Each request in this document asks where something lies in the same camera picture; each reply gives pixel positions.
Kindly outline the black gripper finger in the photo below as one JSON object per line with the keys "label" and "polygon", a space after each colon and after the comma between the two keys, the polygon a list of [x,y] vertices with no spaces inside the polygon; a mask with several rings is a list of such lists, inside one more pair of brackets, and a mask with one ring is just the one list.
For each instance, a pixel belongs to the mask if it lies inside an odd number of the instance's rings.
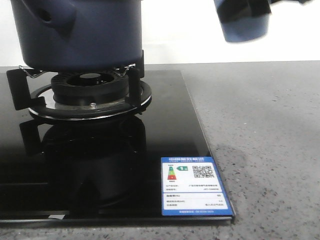
{"label": "black gripper finger", "polygon": [[223,0],[217,7],[221,23],[229,23],[242,18],[255,18],[271,13],[267,0]]}

